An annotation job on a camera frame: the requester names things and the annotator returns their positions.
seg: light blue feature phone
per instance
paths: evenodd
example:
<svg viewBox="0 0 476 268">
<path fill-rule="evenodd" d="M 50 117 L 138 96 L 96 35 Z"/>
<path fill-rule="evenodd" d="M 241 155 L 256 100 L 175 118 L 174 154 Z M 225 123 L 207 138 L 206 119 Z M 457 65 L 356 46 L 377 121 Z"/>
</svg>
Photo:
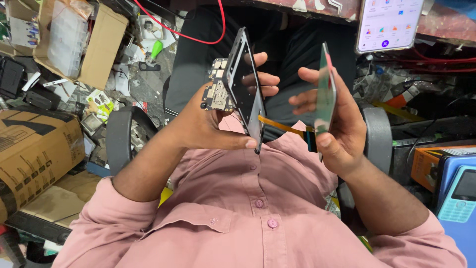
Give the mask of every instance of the light blue feature phone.
<svg viewBox="0 0 476 268">
<path fill-rule="evenodd" d="M 462 165 L 451 183 L 438 219 L 464 223 L 476 206 L 476 166 Z"/>
</svg>

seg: phone keypad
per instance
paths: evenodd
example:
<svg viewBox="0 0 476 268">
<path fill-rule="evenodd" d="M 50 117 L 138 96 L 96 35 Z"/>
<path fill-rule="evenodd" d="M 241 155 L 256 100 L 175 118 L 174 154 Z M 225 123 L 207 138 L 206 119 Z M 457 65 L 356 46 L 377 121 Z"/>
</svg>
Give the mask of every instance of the phone keypad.
<svg viewBox="0 0 476 268">
<path fill-rule="evenodd" d="M 447 200 L 438 213 L 438 218 L 446 221 L 466 222 L 475 208 L 476 202 Z"/>
</svg>

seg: plastic storage box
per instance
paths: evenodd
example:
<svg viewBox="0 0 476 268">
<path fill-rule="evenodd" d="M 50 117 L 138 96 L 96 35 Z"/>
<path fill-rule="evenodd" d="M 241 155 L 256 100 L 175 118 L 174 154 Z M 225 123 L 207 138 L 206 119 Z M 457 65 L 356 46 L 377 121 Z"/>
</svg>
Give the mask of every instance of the plastic storage box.
<svg viewBox="0 0 476 268">
<path fill-rule="evenodd" d="M 60 1 L 55 1 L 52 18 L 48 59 L 65 76 L 76 78 L 88 35 L 88 22 Z"/>
</svg>

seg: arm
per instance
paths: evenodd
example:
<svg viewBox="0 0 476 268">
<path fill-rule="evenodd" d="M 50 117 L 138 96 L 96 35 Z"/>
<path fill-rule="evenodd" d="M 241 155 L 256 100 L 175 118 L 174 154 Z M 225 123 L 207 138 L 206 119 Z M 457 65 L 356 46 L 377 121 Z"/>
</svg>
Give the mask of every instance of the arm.
<svg viewBox="0 0 476 268">
<path fill-rule="evenodd" d="M 301 68 L 299 76 L 315 85 L 318 71 Z M 400 184 L 363 156 L 366 125 L 357 104 L 334 69 L 337 87 L 336 113 L 330 133 L 316 138 L 328 170 L 347 183 L 359 215 L 369 231 L 379 236 L 371 242 L 375 256 L 394 267 L 464 266 L 455 242 L 444 234 L 438 220 Z M 294 113 L 316 108 L 316 91 L 293 96 Z M 405 258 L 403 262 L 396 257 Z"/>
<path fill-rule="evenodd" d="M 255 55 L 257 65 L 266 53 Z M 259 74 L 263 95 L 278 92 L 279 78 Z M 170 124 L 159 131 L 124 169 L 104 178 L 84 206 L 53 263 L 59 267 L 115 267 L 152 223 L 165 183 L 189 148 L 236 150 L 258 143 L 244 134 L 218 128 L 225 113 L 200 109 L 202 86 Z"/>
</svg>

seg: shirt sleeve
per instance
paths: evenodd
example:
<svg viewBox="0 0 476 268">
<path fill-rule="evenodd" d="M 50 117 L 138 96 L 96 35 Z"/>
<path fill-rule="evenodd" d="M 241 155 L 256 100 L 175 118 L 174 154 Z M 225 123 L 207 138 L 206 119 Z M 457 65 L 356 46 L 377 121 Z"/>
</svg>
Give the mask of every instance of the shirt sleeve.
<svg viewBox="0 0 476 268">
<path fill-rule="evenodd" d="M 390 267 L 467 267 L 465 256 L 433 213 L 419 227 L 395 237 L 369 240 L 374 256 Z"/>
<path fill-rule="evenodd" d="M 160 200 L 135 202 L 102 179 L 84 206 L 53 268 L 115 267 L 129 247 L 153 221 Z"/>
</svg>

